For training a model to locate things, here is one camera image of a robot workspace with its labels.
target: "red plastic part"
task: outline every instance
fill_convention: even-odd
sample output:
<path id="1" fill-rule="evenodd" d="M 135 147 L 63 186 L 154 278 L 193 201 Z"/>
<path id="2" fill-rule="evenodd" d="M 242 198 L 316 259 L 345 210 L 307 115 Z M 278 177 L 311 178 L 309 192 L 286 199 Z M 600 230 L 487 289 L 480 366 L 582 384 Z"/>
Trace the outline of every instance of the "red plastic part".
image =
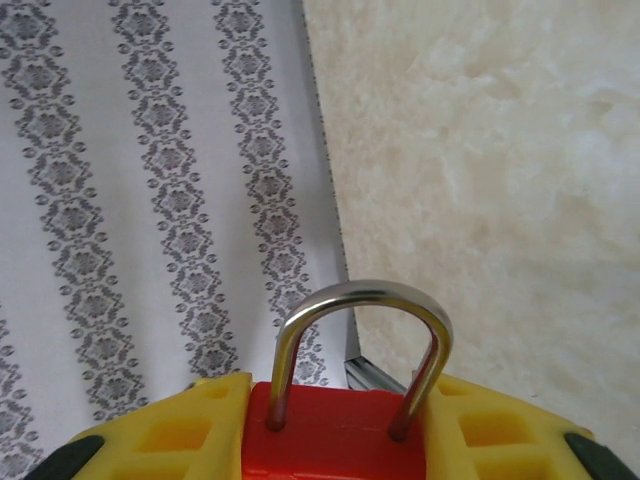
<path id="1" fill-rule="evenodd" d="M 251 392 L 242 444 L 243 480 L 425 480 L 420 425 L 394 442 L 387 427 L 402 401 L 384 391 L 294 385 L 287 423 L 265 426 L 270 383 Z"/>

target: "black rubber grip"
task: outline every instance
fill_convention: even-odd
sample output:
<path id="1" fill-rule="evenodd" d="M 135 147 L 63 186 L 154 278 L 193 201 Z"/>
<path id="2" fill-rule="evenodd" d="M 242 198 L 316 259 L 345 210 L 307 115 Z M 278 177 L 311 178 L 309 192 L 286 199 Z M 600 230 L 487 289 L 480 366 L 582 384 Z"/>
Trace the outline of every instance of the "black rubber grip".
<path id="1" fill-rule="evenodd" d="M 611 450 L 577 433 L 565 441 L 593 480 L 640 480 Z"/>
<path id="2" fill-rule="evenodd" d="M 71 480 L 102 448 L 104 438 L 89 435 L 58 448 L 24 480 Z"/>

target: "beige textured surface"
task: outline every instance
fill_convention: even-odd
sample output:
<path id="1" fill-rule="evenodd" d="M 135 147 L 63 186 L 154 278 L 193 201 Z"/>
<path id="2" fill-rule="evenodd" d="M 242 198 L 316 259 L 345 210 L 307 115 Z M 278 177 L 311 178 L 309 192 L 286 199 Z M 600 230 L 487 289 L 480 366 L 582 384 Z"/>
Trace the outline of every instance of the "beige textured surface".
<path id="1" fill-rule="evenodd" d="M 448 372 L 640 470 L 640 3 L 306 0 L 352 278 L 451 315 Z M 418 322 L 359 312 L 405 380 Z"/>

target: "metal hook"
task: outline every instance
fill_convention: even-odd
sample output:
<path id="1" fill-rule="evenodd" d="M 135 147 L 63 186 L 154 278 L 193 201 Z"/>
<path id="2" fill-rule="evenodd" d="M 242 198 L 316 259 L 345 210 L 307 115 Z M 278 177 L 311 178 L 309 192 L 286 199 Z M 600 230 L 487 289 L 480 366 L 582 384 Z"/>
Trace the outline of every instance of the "metal hook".
<path id="1" fill-rule="evenodd" d="M 400 408 L 389 425 L 389 436 L 403 441 L 427 394 L 449 358 L 453 329 L 442 307 L 426 293 L 395 282 L 356 280 L 324 288 L 302 301 L 280 327 L 271 377 L 267 428 L 285 425 L 295 359 L 304 331 L 316 320 L 341 310 L 365 305 L 396 308 L 418 317 L 429 328 L 431 348 L 425 353 Z"/>

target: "yellow plastic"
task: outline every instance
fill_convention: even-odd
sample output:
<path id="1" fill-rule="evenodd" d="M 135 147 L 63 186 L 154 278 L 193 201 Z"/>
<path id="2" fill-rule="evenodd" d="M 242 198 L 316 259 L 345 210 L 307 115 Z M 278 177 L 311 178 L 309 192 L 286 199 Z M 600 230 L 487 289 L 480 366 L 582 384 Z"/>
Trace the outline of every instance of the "yellow plastic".
<path id="1" fill-rule="evenodd" d="M 240 448 L 251 375 L 199 381 L 177 395 L 73 440 L 104 446 L 74 480 L 241 480 Z"/>
<path id="2" fill-rule="evenodd" d="M 563 438 L 591 432 L 455 377 L 440 376 L 423 425 L 428 480 L 591 480 Z"/>
<path id="3" fill-rule="evenodd" d="M 74 480 L 241 480 L 250 389 L 246 373 L 202 380 L 82 432 L 106 443 Z M 460 379 L 440 377 L 421 422 L 428 480 L 591 480 L 563 439 L 588 430 Z"/>

